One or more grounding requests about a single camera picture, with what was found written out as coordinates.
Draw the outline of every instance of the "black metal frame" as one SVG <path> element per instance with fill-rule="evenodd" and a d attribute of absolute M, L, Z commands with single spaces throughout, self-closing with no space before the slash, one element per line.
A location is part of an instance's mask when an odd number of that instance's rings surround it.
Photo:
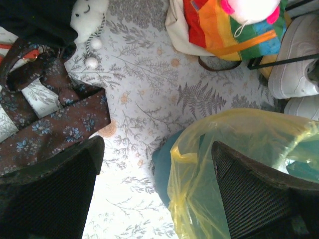
<path fill-rule="evenodd" d="M 302 0 L 298 3 L 295 3 L 291 6 L 286 7 L 286 11 L 290 11 L 290 10 L 295 9 L 297 7 L 300 7 L 302 5 L 308 4 L 312 1 L 315 1 L 315 0 Z M 263 57 L 258 57 L 258 58 L 251 59 L 247 65 L 247 67 L 249 70 L 255 70 L 255 69 L 260 69 L 260 68 L 269 67 L 269 66 L 277 66 L 277 65 L 288 64 L 288 63 L 292 63 L 292 62 L 304 61 L 304 60 L 309 60 L 309 59 L 317 59 L 317 58 L 319 58 L 319 54 L 313 54 L 313 55 L 308 55 L 308 56 L 303 56 L 303 57 L 296 57 L 296 58 L 291 58 L 291 59 L 286 59 L 286 60 L 276 61 L 276 62 L 270 62 L 270 63 L 260 65 L 260 62 L 263 59 Z"/>

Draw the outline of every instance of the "white pom-pom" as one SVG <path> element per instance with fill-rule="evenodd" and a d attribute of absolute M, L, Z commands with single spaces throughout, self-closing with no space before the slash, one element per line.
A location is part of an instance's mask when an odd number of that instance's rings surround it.
<path fill-rule="evenodd" d="M 97 59 L 95 59 L 94 57 L 89 57 L 89 58 L 87 58 L 86 60 L 85 60 L 85 66 L 87 67 L 87 68 L 90 68 L 90 69 L 95 69 L 95 68 L 97 68 L 98 67 L 98 65 L 99 65 L 99 62 L 98 62 L 98 60 Z"/>
<path fill-rule="evenodd" d="M 94 50 L 100 50 L 102 48 L 102 42 L 99 38 L 93 38 L 90 44 Z"/>

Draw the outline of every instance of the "beige fabric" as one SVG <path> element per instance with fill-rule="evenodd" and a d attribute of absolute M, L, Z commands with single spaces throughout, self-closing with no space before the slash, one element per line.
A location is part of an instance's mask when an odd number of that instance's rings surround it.
<path fill-rule="evenodd" d="M 165 26 L 177 51 L 196 56 L 214 56 L 204 48 L 188 41 L 188 25 L 184 17 L 183 0 L 169 0 Z"/>

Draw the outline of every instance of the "orange strap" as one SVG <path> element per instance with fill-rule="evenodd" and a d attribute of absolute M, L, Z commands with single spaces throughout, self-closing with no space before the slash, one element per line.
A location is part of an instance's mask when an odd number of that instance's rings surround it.
<path fill-rule="evenodd" d="M 249 39 L 247 41 L 238 43 L 236 45 L 227 46 L 227 47 L 223 47 L 223 48 L 220 48 L 220 49 L 213 49 L 212 53 L 215 56 L 218 56 L 218 57 L 229 55 L 231 53 L 239 52 L 239 51 L 245 50 L 245 49 L 247 49 L 249 47 L 258 45 L 258 44 L 260 44 L 260 43 L 262 43 L 264 41 L 268 41 L 270 39 L 273 39 L 276 36 L 277 36 L 277 34 L 276 34 L 275 30 L 270 30 L 270 31 L 267 31 L 266 33 L 264 33 L 262 35 L 256 36 L 254 38 L 251 38 L 251 39 Z"/>
<path fill-rule="evenodd" d="M 0 49 L 10 49 L 12 47 L 12 45 L 10 44 L 2 44 L 0 43 Z M 34 49 L 32 51 L 30 51 L 29 53 L 27 53 L 23 58 L 24 59 L 36 59 L 39 55 L 39 50 L 38 49 Z"/>

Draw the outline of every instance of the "white plush toy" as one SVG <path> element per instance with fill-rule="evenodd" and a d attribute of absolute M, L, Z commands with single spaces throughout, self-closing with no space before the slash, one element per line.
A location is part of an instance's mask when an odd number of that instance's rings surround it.
<path fill-rule="evenodd" d="M 269 24 L 275 23 L 280 15 L 279 3 L 280 0 L 221 0 L 220 5 L 244 27 L 265 19 Z"/>
<path fill-rule="evenodd" d="M 77 45 L 86 42 L 88 58 L 85 60 L 85 66 L 91 69 L 98 66 L 98 61 L 91 56 L 90 48 L 102 48 L 102 42 L 98 37 L 105 25 L 108 6 L 109 0 L 77 0 L 73 6 L 70 25 L 78 33 L 74 42 Z"/>

